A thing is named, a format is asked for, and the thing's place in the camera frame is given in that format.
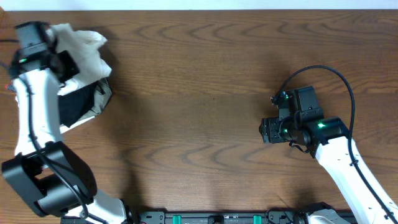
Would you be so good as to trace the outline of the white graphic t-shirt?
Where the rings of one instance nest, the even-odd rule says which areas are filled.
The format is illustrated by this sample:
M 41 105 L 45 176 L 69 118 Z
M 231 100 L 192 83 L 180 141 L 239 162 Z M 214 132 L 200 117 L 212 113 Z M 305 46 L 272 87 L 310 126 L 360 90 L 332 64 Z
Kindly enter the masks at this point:
M 58 95 L 67 95 L 110 76 L 112 68 L 100 55 L 100 48 L 108 41 L 106 37 L 95 31 L 73 30 L 69 23 L 51 25 L 47 34 L 51 40 L 58 41 L 56 52 L 66 50 L 79 69 Z

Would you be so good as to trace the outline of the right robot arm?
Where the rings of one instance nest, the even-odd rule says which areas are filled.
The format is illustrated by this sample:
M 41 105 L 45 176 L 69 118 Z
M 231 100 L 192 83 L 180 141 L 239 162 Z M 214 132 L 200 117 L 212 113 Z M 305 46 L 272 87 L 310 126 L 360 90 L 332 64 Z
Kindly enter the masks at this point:
M 283 91 L 272 98 L 279 114 L 259 126 L 265 143 L 287 142 L 309 153 L 328 172 L 357 223 L 395 223 L 397 204 L 386 194 L 339 117 L 325 118 L 313 87 Z

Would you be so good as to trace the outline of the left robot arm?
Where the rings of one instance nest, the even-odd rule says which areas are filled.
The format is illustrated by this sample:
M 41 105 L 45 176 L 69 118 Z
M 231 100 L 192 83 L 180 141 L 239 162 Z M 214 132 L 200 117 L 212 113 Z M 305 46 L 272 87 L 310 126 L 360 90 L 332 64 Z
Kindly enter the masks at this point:
M 39 217 L 62 223 L 132 223 L 125 203 L 99 190 L 90 167 L 64 141 L 58 100 L 109 76 L 99 49 L 106 38 L 30 21 L 16 26 L 20 45 L 8 72 L 19 109 L 19 137 L 1 172 Z

